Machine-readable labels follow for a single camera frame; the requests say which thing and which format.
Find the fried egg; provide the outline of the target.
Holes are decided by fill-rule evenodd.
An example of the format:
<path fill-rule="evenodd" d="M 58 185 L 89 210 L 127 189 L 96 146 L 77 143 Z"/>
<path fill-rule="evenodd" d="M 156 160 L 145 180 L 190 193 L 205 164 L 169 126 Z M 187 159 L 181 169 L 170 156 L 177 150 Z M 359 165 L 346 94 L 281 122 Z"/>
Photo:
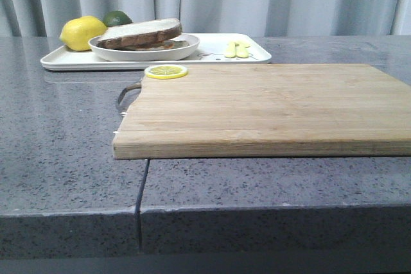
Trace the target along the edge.
<path fill-rule="evenodd" d="M 156 44 L 153 48 L 156 50 L 172 49 L 175 46 L 174 40 L 167 40 L 165 42 Z"/>

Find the white bread slice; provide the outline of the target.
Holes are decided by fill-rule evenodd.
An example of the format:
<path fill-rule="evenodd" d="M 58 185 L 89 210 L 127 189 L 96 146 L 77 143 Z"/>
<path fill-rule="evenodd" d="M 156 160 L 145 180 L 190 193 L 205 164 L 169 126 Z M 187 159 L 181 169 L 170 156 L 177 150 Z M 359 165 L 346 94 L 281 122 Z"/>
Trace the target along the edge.
<path fill-rule="evenodd" d="M 96 41 L 96 46 L 107 49 L 145 46 L 170 40 L 181 34 L 182 24 L 178 19 L 156 19 L 109 27 Z"/>

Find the white round plate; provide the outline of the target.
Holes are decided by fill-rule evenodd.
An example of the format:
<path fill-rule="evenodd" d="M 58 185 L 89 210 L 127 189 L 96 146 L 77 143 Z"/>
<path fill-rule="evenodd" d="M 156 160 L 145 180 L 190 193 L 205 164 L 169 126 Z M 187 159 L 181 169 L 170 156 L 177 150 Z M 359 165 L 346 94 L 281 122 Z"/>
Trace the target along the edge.
<path fill-rule="evenodd" d="M 149 62 L 158 60 L 182 60 L 183 58 L 192 55 L 196 51 L 200 43 L 200 39 L 197 36 L 189 33 L 183 33 L 180 36 L 175 37 L 173 40 L 186 41 L 188 44 L 187 46 L 163 50 L 127 51 L 98 47 L 96 43 L 99 40 L 99 38 L 100 36 L 97 36 L 89 40 L 89 45 L 91 47 L 92 52 L 96 54 L 98 57 L 112 62 Z"/>

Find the lemon slice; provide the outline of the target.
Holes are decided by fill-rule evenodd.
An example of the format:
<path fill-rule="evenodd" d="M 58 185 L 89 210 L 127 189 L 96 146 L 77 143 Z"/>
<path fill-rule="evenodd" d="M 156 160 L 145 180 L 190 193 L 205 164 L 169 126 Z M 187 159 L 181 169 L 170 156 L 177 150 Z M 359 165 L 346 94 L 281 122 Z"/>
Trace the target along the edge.
<path fill-rule="evenodd" d="M 181 78 L 188 74 L 188 69 L 181 65 L 153 65 L 144 70 L 145 76 L 158 80 Z"/>

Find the white rectangular tray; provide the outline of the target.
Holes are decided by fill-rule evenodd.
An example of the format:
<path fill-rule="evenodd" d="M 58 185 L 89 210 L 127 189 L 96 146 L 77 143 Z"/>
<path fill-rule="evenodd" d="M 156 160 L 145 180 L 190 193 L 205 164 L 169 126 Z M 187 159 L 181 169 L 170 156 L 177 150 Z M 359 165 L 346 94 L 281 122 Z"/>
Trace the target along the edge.
<path fill-rule="evenodd" d="M 193 54 L 176 61 L 176 64 L 216 64 L 220 61 L 233 63 L 262 63 L 271 61 L 272 55 L 250 37 L 240 33 L 196 33 L 200 43 Z M 246 42 L 249 57 L 226 58 L 224 52 L 230 41 Z M 108 61 L 93 51 L 77 52 L 61 46 L 40 59 L 42 66 L 50 71 L 121 71 L 143 70 L 161 61 Z"/>

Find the yellow lemon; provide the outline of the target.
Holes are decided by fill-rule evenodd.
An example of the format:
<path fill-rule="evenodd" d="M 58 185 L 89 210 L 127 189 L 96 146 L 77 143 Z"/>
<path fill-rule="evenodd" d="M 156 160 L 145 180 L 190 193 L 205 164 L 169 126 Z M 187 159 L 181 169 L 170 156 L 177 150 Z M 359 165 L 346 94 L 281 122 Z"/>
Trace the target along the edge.
<path fill-rule="evenodd" d="M 106 25 L 94 16 L 83 16 L 68 21 L 62 28 L 60 40 L 73 51 L 90 50 L 89 40 L 107 30 Z"/>

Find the wooden cutting board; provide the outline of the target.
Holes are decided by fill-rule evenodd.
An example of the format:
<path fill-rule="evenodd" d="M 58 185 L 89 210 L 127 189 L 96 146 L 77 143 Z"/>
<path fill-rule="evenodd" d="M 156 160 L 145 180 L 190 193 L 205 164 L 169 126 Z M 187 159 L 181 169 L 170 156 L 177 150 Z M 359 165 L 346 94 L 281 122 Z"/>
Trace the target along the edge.
<path fill-rule="evenodd" d="M 410 86 L 367 64 L 190 65 L 144 77 L 117 159 L 408 156 Z"/>

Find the green lime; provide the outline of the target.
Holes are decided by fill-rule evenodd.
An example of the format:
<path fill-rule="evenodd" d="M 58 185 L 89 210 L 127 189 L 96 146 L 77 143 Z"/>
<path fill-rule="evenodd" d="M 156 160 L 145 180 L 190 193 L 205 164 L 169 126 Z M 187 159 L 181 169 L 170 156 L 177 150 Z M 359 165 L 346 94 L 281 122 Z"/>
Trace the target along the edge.
<path fill-rule="evenodd" d="M 106 27 L 133 23 L 132 19 L 125 12 L 119 10 L 114 10 L 106 13 L 102 21 L 106 25 Z"/>

